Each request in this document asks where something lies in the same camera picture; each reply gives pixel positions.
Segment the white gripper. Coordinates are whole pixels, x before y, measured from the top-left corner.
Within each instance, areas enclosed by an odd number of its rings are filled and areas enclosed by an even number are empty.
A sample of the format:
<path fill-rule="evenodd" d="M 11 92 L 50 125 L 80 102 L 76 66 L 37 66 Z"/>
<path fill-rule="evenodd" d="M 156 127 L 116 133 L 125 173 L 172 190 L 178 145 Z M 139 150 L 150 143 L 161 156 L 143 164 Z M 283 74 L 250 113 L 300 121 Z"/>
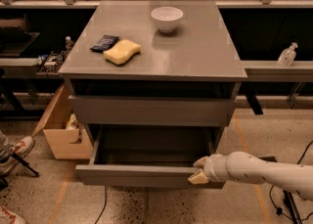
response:
<path fill-rule="evenodd" d="M 195 172 L 188 178 L 188 181 L 194 185 L 207 184 L 209 180 L 213 182 L 227 181 L 229 173 L 226 167 L 226 160 L 227 157 L 222 155 L 201 157 L 194 162 L 193 167 L 203 168 L 203 170 L 200 169 Z"/>

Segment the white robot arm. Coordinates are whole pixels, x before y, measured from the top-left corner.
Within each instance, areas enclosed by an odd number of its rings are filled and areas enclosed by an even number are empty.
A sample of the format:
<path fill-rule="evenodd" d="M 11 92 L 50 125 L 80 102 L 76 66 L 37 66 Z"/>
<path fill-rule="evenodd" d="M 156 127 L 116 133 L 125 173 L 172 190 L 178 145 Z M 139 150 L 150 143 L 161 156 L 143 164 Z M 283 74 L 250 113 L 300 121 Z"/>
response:
<path fill-rule="evenodd" d="M 194 163 L 192 184 L 236 181 L 248 184 L 268 183 L 299 197 L 313 201 L 313 167 L 303 164 L 266 161 L 245 152 L 227 156 L 214 154 Z"/>

